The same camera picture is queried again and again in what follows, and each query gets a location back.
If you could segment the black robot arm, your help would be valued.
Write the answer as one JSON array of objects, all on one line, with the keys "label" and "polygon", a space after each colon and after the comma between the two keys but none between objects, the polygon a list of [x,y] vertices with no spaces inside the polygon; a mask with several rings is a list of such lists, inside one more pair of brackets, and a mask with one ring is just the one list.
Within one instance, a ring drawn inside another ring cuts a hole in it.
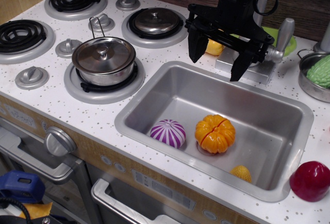
[{"label": "black robot arm", "polygon": [[219,0],[216,7],[190,4],[185,27],[188,31],[189,57],[197,62],[205,53],[208,41],[216,41],[236,52],[231,81],[238,81],[251,63],[263,62],[274,38],[254,21],[262,15],[258,0]]}]

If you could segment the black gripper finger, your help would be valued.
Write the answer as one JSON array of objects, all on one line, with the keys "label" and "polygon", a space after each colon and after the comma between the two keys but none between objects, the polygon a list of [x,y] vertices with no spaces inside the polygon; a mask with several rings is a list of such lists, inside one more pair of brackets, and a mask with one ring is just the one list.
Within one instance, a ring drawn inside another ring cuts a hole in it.
[{"label": "black gripper finger", "polygon": [[208,37],[196,27],[189,28],[188,47],[189,57],[193,63],[196,63],[205,53],[208,45]]},{"label": "black gripper finger", "polygon": [[230,81],[239,81],[245,71],[253,61],[254,54],[251,51],[245,51],[239,54],[233,63],[231,69]]}]

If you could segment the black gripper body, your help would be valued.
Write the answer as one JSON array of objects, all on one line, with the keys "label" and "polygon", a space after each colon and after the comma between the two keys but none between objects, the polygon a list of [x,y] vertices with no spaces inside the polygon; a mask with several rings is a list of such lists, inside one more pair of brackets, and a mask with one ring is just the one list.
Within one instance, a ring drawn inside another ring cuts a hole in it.
[{"label": "black gripper body", "polygon": [[216,41],[238,52],[251,51],[252,63],[263,62],[268,47],[274,38],[260,28],[253,19],[255,12],[262,16],[271,15],[275,10],[261,13],[258,0],[219,0],[216,7],[190,4],[189,17],[185,27],[196,27],[208,39]]}]

